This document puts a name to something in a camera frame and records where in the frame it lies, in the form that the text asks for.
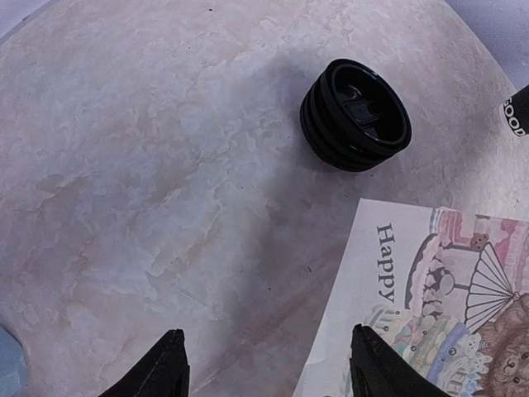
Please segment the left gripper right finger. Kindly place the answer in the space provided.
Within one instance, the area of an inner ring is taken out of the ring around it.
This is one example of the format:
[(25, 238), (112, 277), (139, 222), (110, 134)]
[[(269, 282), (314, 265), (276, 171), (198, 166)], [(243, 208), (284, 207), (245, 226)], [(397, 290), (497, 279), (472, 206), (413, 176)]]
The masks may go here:
[(448, 397), (424, 379), (371, 327), (352, 331), (350, 374), (359, 397)]

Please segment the black cup holding straws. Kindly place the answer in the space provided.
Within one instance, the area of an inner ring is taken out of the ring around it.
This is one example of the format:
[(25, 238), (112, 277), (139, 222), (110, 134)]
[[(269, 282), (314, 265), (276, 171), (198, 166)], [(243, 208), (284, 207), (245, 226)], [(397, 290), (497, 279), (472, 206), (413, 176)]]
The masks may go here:
[(500, 125), (515, 136), (528, 136), (529, 85), (520, 89), (499, 106)]

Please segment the light blue ceramic mug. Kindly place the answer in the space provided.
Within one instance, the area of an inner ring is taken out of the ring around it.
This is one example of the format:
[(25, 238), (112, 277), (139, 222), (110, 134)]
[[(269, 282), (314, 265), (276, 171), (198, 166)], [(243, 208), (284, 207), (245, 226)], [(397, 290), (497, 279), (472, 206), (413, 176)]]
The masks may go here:
[(26, 354), (21, 343), (4, 327), (0, 335), (0, 371), (1, 397), (18, 396), (28, 381)]

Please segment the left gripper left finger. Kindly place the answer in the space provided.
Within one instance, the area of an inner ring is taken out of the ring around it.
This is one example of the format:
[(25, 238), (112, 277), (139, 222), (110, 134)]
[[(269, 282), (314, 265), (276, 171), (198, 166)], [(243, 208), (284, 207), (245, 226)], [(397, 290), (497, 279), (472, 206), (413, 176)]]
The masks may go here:
[(188, 397), (189, 379), (184, 332), (172, 329), (100, 397)]

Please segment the white paper takeout bag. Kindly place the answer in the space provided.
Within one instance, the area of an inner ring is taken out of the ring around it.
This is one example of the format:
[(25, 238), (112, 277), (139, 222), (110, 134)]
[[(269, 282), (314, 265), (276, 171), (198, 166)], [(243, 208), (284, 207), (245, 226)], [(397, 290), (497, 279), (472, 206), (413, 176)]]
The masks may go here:
[(295, 395), (352, 395), (356, 324), (450, 396), (527, 395), (527, 222), (361, 199)]

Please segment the stack of black cup lids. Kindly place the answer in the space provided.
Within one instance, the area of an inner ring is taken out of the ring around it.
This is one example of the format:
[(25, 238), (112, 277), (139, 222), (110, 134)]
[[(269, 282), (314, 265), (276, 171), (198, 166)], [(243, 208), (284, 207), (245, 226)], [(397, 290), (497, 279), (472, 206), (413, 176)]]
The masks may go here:
[(314, 153), (339, 170), (364, 172), (407, 148), (412, 125), (399, 96), (372, 69), (333, 60), (307, 91), (300, 126)]

